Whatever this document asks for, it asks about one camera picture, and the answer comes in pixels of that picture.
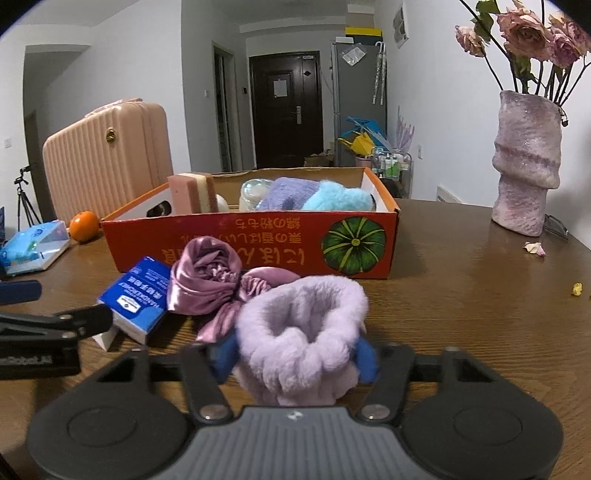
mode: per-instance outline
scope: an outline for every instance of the pink suitcase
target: pink suitcase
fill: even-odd
[[[60,220],[103,218],[173,174],[166,113],[141,99],[103,106],[48,138],[43,162]]]

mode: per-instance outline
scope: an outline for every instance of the suitcase handle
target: suitcase handle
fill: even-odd
[[[91,115],[96,115],[99,112],[102,112],[103,110],[107,110],[108,108],[117,106],[117,105],[121,105],[122,103],[128,103],[128,102],[142,102],[143,100],[141,98],[132,98],[129,100],[117,100],[116,102],[113,103],[109,103],[108,105],[103,105],[98,107],[97,109],[91,111],[90,113],[87,113],[84,118],[88,118]]]

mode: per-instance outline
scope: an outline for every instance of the refrigerator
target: refrigerator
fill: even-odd
[[[375,75],[378,48],[364,45],[367,54],[355,65],[349,65],[343,59],[343,53],[351,48],[350,43],[332,44],[333,99],[335,106],[335,165],[337,167],[355,166],[355,155],[337,138],[351,130],[354,124],[347,118],[358,117],[376,120],[384,135],[387,136],[386,93],[384,104],[380,105],[381,90],[378,90],[376,105],[374,97]]]

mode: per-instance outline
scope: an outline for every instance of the table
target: table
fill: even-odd
[[[528,254],[526,239],[491,222],[484,207],[400,200],[401,222],[389,280],[362,281],[372,339],[411,345],[420,353],[459,346],[487,362],[560,418],[564,450],[553,478],[587,479],[591,471],[591,252],[578,240],[544,234],[545,258]],[[76,246],[47,272],[41,300],[7,307],[49,314],[90,305],[118,276],[104,239]],[[575,282],[585,288],[573,297]],[[194,338],[194,326],[171,317],[152,342],[172,352]],[[135,345],[123,336],[104,353],[82,342],[83,371],[73,378],[0,382],[0,452],[24,479],[36,478],[22,444],[41,406]],[[162,394],[183,406],[178,385]],[[238,411],[252,400],[237,383],[223,387]],[[342,403],[355,409],[366,387]],[[411,399],[432,393],[413,388]]]

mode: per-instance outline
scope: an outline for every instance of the orange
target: orange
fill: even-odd
[[[99,219],[94,213],[82,212],[70,222],[70,236],[82,244],[96,237],[99,228]]]

